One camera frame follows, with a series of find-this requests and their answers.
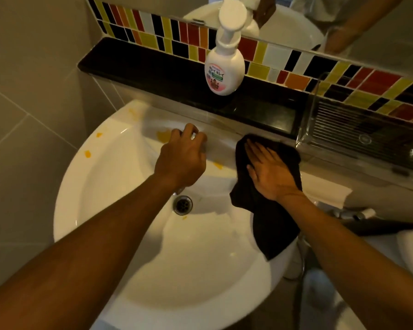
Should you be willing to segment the person's left hand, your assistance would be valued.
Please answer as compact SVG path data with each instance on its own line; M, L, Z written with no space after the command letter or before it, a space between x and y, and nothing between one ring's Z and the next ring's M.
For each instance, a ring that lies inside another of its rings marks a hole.
M206 170L206 161L201 160L195 139L190 139L193 132L200 131L191 123L182 131L173 129L168 143L161 147L154 167L154 175L174 193L192 186Z

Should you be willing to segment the person's right hand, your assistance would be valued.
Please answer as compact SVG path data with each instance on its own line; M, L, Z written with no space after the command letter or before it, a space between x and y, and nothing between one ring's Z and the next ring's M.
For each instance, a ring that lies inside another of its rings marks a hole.
M285 205L289 201L300 201L305 197L276 152L250 139L245 142L244 149L249 165L255 168L259 177L259 184L254 186L266 199Z

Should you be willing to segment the black cleaning cloth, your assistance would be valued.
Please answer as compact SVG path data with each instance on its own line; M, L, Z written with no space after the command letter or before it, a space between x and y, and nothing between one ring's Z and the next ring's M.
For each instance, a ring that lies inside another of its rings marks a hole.
M286 164L299 190L302 190L299 171L301 157L294 147L251 133L246 134L236 144L237 182L230 192L231 204L253 214L252 233L255 243L265 259L271 261L297 238L300 229L280 204L266 199L256 190L247 170L250 160L244 144L248 139L275 151Z

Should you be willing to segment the person's right forearm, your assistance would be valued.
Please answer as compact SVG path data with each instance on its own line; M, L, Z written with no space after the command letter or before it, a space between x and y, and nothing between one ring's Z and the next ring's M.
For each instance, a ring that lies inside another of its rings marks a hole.
M303 193L277 201L304 233L321 267L367 330L413 330L413 275Z

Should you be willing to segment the person's left forearm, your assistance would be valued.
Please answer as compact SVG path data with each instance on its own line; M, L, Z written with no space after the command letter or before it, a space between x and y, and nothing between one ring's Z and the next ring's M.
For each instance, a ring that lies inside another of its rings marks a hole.
M195 181L155 173L28 262L0 287L0 330L89 330L154 218Z

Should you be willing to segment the chrome sink drain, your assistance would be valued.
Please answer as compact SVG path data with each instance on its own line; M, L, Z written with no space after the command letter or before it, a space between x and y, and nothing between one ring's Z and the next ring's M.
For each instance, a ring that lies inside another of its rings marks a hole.
M189 196L179 195L173 201L173 211L179 216L187 216L193 209L193 201Z

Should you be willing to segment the black stone ledge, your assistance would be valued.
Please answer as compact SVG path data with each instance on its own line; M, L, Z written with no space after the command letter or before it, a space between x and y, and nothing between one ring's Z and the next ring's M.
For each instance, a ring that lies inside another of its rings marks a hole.
M309 98L307 92L251 77L222 97L208 88L203 64L107 37L78 69L294 140Z

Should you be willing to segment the white pump soap bottle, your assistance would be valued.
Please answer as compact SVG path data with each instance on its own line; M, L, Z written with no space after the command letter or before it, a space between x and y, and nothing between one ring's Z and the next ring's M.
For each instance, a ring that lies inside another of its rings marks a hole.
M205 78L210 90L220 96L232 94L245 76L245 63L238 50L247 10L239 0L223 0L218 13L220 27L215 48L205 61Z

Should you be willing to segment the white ceramic sink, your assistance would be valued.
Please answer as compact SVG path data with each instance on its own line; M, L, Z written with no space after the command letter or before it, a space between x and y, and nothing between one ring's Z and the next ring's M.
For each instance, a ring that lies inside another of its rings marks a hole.
M267 261L255 243L252 214L232 206L239 134L132 100L107 118L69 165L56 199L54 240L70 233L154 170L172 129L206 133L206 171L181 195L193 209L173 211L172 196L145 234L99 316L119 330L221 330L252 312L286 271L297 238Z

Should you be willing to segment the multicoloured mosaic tile strip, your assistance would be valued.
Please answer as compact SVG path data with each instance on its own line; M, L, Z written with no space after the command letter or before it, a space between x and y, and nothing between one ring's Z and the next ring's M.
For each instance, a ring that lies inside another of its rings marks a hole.
M216 29L87 1L102 32L112 38L202 64L215 47ZM252 38L242 38L238 49L248 77L413 124L413 79Z

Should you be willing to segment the clear plastic ribbed tray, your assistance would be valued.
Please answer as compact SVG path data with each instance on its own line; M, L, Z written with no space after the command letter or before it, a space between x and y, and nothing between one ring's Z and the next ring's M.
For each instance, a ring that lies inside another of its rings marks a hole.
M296 147L325 150L343 158L413 177L413 122L382 114L402 103L327 82L328 72L315 80L298 131Z

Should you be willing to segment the bidet sprayer head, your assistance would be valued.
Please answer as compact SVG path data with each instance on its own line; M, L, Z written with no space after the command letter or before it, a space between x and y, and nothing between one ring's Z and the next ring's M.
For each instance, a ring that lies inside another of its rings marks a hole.
M344 209L333 209L331 210L333 217L340 220L368 220L377 216L377 213L372 208L344 208Z

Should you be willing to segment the wall mirror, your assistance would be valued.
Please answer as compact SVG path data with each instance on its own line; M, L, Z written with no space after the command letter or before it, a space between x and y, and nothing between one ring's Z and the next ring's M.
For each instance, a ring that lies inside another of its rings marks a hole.
M413 0L260 0L262 40L413 76Z

